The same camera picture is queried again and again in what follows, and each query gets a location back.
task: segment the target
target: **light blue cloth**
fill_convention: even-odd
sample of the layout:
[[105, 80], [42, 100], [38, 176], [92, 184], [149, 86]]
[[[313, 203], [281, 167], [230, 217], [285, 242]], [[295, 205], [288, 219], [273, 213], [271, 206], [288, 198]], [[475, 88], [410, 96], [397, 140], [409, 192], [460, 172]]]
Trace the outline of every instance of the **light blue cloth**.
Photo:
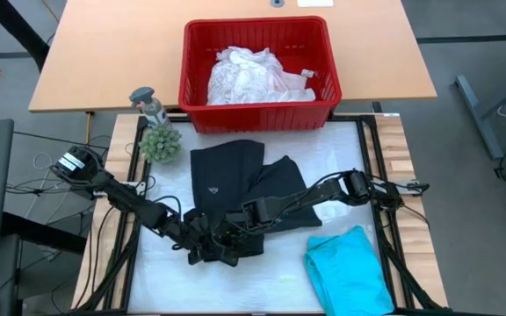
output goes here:
[[382, 268], [364, 229], [335, 237], [310, 237], [307, 274], [328, 316], [383, 315], [394, 310]]

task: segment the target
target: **red basket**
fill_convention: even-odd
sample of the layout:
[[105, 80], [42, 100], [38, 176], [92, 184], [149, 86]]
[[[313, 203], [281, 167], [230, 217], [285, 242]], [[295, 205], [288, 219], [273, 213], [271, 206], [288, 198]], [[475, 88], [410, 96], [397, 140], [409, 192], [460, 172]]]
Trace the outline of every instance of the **red basket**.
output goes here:
[[[216, 53], [230, 47], [269, 48], [284, 71], [307, 79], [313, 102], [208, 105]], [[199, 133], [307, 130], [322, 127], [341, 101], [341, 87], [325, 20], [319, 17], [194, 20], [184, 29], [179, 105]]]

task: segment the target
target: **black cloth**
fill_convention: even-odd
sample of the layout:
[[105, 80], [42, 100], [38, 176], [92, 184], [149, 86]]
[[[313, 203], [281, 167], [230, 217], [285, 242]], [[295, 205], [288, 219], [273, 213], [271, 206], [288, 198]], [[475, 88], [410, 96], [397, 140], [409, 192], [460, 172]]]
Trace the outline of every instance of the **black cloth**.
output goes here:
[[[306, 189], [298, 165], [288, 156], [284, 156], [272, 165], [263, 166], [256, 181], [245, 195], [243, 202], [257, 198], [283, 198]], [[299, 227], [321, 226], [322, 221], [315, 215], [313, 207], [306, 207], [286, 215], [269, 233], [282, 232]]]
[[[195, 208], [214, 222], [221, 214], [240, 210], [242, 203], [263, 197], [285, 197], [306, 189], [300, 170], [288, 156], [264, 166], [264, 144], [235, 140], [192, 150], [192, 195]], [[321, 226], [312, 207], [294, 212], [270, 233], [306, 226]], [[263, 235], [251, 237], [238, 249], [241, 257], [263, 253]]]

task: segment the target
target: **green toy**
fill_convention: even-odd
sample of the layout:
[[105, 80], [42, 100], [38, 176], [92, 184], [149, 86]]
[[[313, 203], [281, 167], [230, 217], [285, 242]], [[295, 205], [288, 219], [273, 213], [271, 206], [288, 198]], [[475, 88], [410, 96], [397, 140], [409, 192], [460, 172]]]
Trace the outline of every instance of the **green toy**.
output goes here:
[[149, 130], [138, 144], [148, 162], [172, 162], [181, 151], [181, 133], [170, 126]]

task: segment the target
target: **wooden desk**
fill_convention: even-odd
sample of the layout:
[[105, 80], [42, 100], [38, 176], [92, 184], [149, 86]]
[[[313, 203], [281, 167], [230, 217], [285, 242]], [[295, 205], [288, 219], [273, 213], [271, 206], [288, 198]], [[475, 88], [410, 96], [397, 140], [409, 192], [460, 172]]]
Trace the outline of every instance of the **wooden desk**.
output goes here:
[[400, 0], [68, 0], [29, 111], [127, 109], [141, 86], [176, 106], [187, 22], [306, 15], [327, 21], [343, 99], [437, 96]]
[[[405, 134], [403, 132], [400, 117], [397, 115], [392, 116], [385, 114], [376, 115], [376, 119], [378, 123], [380, 145], [382, 147], [389, 179], [391, 181], [414, 179], [415, 174], [413, 171], [413, 165], [411, 163], [408, 144], [405, 140]], [[113, 173], [119, 181], [127, 179], [130, 155], [127, 154], [125, 147], [128, 147], [128, 152], [132, 152], [132, 147], [128, 146], [128, 144], [134, 143], [137, 121], [138, 115], [119, 115], [112, 133], [111, 147], [105, 167]], [[370, 156], [374, 156], [372, 140], [370, 140], [370, 137], [368, 139], [368, 144], [370, 150], [369, 154]], [[372, 166], [372, 169], [376, 170], [377, 167], [374, 165]], [[405, 197], [404, 200], [409, 207], [423, 213], [423, 204], [421, 203], [420, 198]], [[103, 217], [109, 208], [110, 205], [106, 200], [101, 199], [97, 202], [91, 227], [93, 232], [98, 230], [103, 221]], [[119, 215], [120, 212], [112, 212], [105, 222], [99, 247], [96, 284], [100, 283], [105, 274], [106, 265], [109, 260], [108, 258], [110, 257], [112, 248], [114, 247], [117, 227], [119, 224]], [[445, 290], [438, 272], [435, 250], [432, 246], [426, 224], [411, 213], [403, 210], [399, 210], [397, 212], [397, 219], [405, 260], [409, 270], [413, 273], [419, 284], [421, 284], [421, 286], [437, 303], [447, 306]], [[95, 258], [95, 255], [97, 254], [97, 236], [95, 233], [92, 235], [91, 242], [91, 248], [93, 251], [92, 258]], [[87, 282], [89, 265], [89, 247], [85, 247], [85, 255], [83, 257], [79, 278], [77, 280], [72, 308], [75, 307], [76, 302], [82, 295], [83, 288]], [[400, 279], [395, 272], [395, 268], [392, 268], [392, 271], [398, 305], [402, 306], [403, 298]], [[119, 273], [117, 278], [118, 282], [114, 288], [115, 295], [113, 297], [112, 307], [119, 307], [121, 286], [124, 284], [124, 277], [125, 271], [122, 270]], [[90, 291], [87, 291], [84, 299], [88, 298], [89, 295]]]

